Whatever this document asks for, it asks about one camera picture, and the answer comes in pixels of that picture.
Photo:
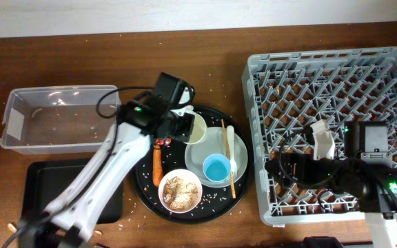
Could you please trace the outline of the white plastic cup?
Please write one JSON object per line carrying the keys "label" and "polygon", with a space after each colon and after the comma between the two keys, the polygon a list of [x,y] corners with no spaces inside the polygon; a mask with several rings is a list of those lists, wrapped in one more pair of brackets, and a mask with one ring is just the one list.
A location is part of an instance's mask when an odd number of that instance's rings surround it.
{"label": "white plastic cup", "polygon": [[205,119],[200,114],[197,114],[193,111],[186,111],[185,114],[194,115],[192,133],[190,135],[189,141],[185,142],[185,144],[193,145],[202,142],[207,131]]}

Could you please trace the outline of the blue plastic cup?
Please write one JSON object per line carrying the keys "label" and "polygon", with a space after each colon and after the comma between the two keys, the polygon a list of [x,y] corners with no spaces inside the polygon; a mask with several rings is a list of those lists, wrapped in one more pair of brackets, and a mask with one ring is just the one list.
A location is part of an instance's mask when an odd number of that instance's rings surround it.
{"label": "blue plastic cup", "polygon": [[211,154],[203,162],[203,173],[212,182],[223,182],[230,172],[230,160],[222,154]]}

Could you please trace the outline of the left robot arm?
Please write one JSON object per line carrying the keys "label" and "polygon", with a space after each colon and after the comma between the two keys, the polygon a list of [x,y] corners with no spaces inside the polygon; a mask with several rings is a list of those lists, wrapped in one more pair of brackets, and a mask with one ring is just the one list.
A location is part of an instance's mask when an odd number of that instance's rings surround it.
{"label": "left robot arm", "polygon": [[87,247],[108,201],[158,138],[188,141],[191,96],[143,92],[117,107],[104,142],[70,185],[37,215],[22,216],[4,242],[20,247]]}

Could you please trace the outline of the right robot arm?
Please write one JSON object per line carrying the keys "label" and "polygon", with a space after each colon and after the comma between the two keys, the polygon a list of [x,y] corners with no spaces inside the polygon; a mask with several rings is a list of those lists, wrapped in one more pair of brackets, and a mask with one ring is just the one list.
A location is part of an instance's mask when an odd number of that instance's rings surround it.
{"label": "right robot arm", "polygon": [[388,150],[387,124],[383,121],[348,121],[344,127],[344,153],[335,155],[334,137],[325,120],[306,125],[287,136],[286,145],[301,135],[314,153],[285,153],[266,162],[266,171],[284,189],[318,189],[322,194],[348,193],[365,215],[375,247],[397,247],[397,168]]}

